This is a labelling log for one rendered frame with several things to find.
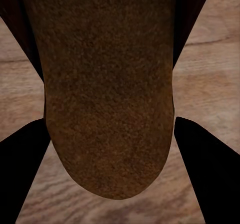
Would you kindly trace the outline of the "sandal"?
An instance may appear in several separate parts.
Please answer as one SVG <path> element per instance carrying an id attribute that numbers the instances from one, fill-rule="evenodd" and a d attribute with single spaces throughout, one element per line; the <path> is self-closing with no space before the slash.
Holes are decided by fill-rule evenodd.
<path id="1" fill-rule="evenodd" d="M 44 124 L 69 176 L 125 200 L 170 151 L 172 72 L 206 0 L 0 0 L 44 83 Z"/>

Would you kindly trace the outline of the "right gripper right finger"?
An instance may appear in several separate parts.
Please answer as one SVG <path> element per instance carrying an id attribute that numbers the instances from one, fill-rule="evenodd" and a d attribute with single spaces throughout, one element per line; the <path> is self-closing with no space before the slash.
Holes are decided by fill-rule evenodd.
<path id="1" fill-rule="evenodd" d="M 174 136 L 206 224 L 240 224 L 240 155 L 199 124 L 175 120 Z"/>

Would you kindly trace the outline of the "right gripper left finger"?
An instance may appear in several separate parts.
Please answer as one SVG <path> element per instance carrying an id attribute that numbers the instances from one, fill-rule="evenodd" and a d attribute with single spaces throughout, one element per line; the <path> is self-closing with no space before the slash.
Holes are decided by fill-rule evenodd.
<path id="1" fill-rule="evenodd" d="M 42 118 L 0 142 L 0 224 L 15 224 L 50 141 Z"/>

